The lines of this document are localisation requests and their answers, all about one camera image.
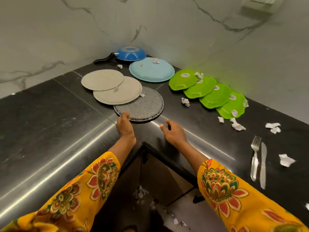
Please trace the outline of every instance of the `marble wall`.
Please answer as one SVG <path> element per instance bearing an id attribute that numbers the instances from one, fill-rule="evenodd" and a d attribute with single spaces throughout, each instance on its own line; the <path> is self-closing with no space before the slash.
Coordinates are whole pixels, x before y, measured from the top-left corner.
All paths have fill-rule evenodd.
<path id="1" fill-rule="evenodd" d="M 129 0 L 1 0 L 0 98 L 130 44 Z"/>
<path id="2" fill-rule="evenodd" d="M 131 0 L 132 44 L 309 123 L 309 0 L 285 0 L 273 15 L 242 3 Z"/>

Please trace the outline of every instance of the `green scalloped plate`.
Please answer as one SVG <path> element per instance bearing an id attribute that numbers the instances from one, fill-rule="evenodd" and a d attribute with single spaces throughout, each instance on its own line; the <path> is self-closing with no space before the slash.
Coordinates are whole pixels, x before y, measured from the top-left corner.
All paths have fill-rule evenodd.
<path id="1" fill-rule="evenodd" d="M 199 81 L 199 78 L 194 74 L 196 71 L 193 70 L 180 70 L 176 72 L 175 75 L 170 79 L 168 85 L 172 90 L 181 90 L 187 89 L 191 86 L 194 86 L 196 82 Z"/>
<path id="2" fill-rule="evenodd" d="M 216 86 L 216 79 L 212 77 L 204 76 L 194 86 L 184 90 L 184 94 L 191 99 L 204 97 L 211 93 Z"/>
<path id="3" fill-rule="evenodd" d="M 221 107 L 229 101 L 231 93 L 229 86 L 217 83 L 211 93 L 200 98 L 200 102 L 208 109 Z"/>
<path id="4" fill-rule="evenodd" d="M 217 107 L 216 110 L 224 119 L 231 119 L 234 118 L 232 115 L 232 111 L 236 110 L 238 112 L 235 118 L 240 117 L 242 114 L 245 113 L 244 103 L 246 102 L 245 96 L 235 91 L 232 91 L 230 95 L 229 101 L 224 104 L 222 107 Z"/>

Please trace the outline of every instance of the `yellow floral sleeve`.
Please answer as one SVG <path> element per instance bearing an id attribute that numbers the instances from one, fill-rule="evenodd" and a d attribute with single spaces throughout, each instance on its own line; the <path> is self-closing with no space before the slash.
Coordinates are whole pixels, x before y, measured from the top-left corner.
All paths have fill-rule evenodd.
<path id="1" fill-rule="evenodd" d="M 62 187 L 40 210 L 11 222 L 1 232 L 89 232 L 120 171 L 112 152 L 106 152 Z"/>
<path id="2" fill-rule="evenodd" d="M 228 231 L 309 231 L 298 218 L 213 159 L 200 166 L 197 179 L 202 195 Z"/>

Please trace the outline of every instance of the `black pan handle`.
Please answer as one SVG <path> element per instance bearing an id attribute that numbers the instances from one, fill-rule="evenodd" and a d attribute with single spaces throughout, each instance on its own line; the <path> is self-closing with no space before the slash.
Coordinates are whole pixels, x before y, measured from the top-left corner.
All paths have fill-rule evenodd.
<path id="1" fill-rule="evenodd" d="M 110 55 L 108 55 L 106 58 L 102 58 L 102 59 L 97 59 L 95 61 L 93 61 L 94 64 L 99 64 L 99 63 L 104 63 L 107 62 L 111 59 L 113 59 L 115 57 L 115 53 L 111 53 Z"/>

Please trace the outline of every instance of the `blue frying pan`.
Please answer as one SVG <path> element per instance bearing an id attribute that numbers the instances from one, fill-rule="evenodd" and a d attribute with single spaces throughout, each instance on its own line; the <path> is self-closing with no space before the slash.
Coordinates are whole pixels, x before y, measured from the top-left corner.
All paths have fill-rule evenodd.
<path id="1" fill-rule="evenodd" d="M 126 46 L 117 50 L 117 53 L 111 53 L 109 56 L 103 59 L 97 59 L 93 61 L 94 64 L 104 63 L 116 57 L 123 61 L 139 61 L 147 57 L 145 51 L 139 47 Z"/>

